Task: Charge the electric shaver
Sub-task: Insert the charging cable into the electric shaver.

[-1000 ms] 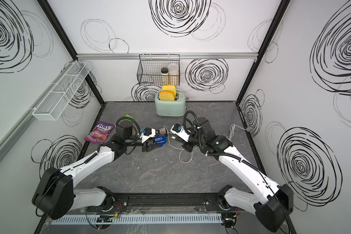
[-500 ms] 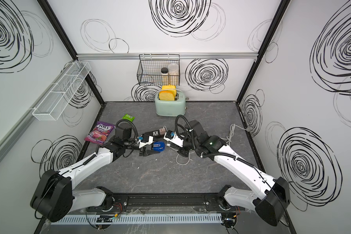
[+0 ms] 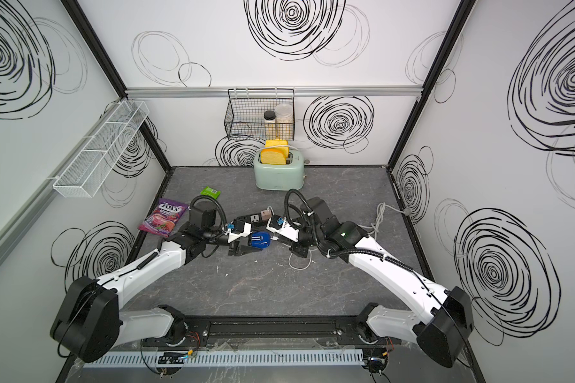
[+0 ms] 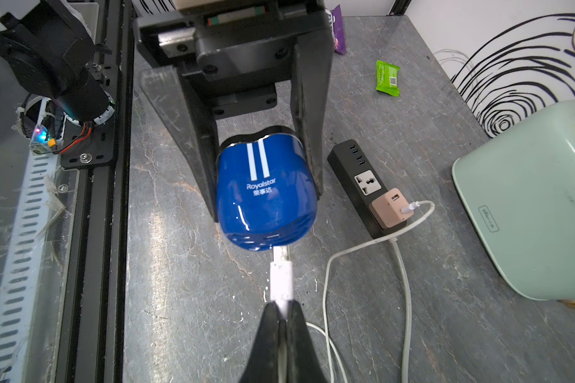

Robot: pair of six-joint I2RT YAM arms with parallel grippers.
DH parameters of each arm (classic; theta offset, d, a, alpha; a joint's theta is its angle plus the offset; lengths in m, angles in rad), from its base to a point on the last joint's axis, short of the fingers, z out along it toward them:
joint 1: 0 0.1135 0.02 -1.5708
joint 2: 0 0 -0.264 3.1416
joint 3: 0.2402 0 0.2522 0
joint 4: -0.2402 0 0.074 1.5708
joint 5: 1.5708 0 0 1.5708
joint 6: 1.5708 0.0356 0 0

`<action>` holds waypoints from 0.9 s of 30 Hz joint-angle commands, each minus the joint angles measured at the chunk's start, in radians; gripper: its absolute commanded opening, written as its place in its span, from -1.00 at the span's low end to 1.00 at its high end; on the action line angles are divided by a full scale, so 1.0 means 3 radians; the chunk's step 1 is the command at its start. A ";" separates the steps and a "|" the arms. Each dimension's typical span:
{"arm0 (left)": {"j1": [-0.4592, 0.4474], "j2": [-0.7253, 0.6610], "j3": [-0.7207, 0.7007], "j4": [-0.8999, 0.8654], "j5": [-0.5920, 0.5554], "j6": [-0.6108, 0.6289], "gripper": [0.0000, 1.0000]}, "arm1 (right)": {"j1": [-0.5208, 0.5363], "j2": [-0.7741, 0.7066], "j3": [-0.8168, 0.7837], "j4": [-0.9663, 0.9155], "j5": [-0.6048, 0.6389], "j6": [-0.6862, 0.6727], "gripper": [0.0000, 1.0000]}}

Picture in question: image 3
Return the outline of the black power strip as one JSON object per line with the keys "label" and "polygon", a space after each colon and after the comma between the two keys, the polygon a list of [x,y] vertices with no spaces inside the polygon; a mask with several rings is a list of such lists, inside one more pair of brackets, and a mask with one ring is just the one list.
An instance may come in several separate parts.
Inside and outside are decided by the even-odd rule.
{"label": "black power strip", "polygon": [[240,221],[243,221],[245,223],[250,223],[252,226],[258,227],[258,228],[266,227],[268,224],[268,221],[269,221],[269,220],[267,222],[262,221],[261,217],[260,217],[260,212],[247,214],[247,215],[241,215],[241,216],[238,216],[236,218],[236,220],[240,220]]}

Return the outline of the pink USB charger adapter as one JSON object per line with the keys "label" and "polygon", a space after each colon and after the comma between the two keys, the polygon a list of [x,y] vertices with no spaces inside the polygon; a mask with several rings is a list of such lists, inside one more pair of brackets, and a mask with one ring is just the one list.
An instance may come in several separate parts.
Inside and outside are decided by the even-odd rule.
{"label": "pink USB charger adapter", "polygon": [[267,208],[260,213],[261,220],[264,222],[267,222],[268,220],[270,220],[273,215],[274,215],[274,212],[270,208]]}

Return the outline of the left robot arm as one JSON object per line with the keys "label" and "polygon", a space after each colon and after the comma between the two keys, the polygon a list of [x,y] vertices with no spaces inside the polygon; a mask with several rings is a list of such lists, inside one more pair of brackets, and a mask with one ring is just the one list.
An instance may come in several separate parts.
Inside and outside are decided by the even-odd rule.
{"label": "left robot arm", "polygon": [[95,362],[115,346],[159,338],[180,346],[191,331],[185,315],[169,305],[125,311],[124,305],[161,277],[201,256],[209,245],[225,246],[233,255],[253,252],[252,224],[228,221],[210,196],[195,197],[188,220],[148,255],[97,279],[82,276],[66,292],[50,336],[83,362]]}

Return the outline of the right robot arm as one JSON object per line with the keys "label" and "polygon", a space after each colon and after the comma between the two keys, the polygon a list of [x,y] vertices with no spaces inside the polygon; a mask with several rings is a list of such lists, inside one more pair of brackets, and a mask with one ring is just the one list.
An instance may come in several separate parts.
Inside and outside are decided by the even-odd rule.
{"label": "right robot arm", "polygon": [[327,259],[341,259],[364,271],[405,305],[404,310],[372,304],[361,319],[362,339],[397,338],[414,342],[437,364],[450,368],[474,330],[471,300],[460,287],[448,290],[386,251],[364,227],[340,222],[320,198],[296,207],[284,203],[276,219],[281,236],[305,242]]}

